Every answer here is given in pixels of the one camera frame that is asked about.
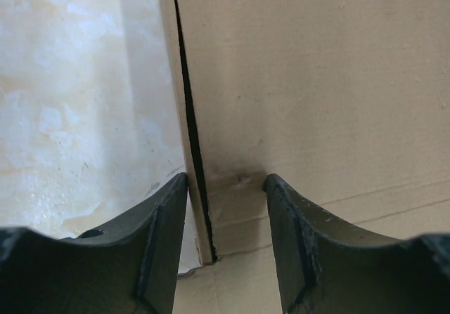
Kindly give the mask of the brown cardboard box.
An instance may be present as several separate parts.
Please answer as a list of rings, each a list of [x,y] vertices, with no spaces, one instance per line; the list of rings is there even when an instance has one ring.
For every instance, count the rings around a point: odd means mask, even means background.
[[[449,230],[449,0],[160,0],[200,269],[175,313],[280,313],[278,174],[399,239]]]

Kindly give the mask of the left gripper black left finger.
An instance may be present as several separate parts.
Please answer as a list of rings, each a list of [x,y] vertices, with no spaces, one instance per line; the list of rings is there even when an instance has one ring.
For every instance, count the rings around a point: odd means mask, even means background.
[[[1,229],[2,313],[171,313],[186,174],[79,237]]]

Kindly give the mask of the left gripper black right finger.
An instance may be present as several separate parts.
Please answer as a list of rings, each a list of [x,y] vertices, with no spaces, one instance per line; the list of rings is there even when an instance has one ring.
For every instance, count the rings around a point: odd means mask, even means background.
[[[284,313],[448,313],[449,235],[398,240],[349,223],[270,174],[266,193]]]

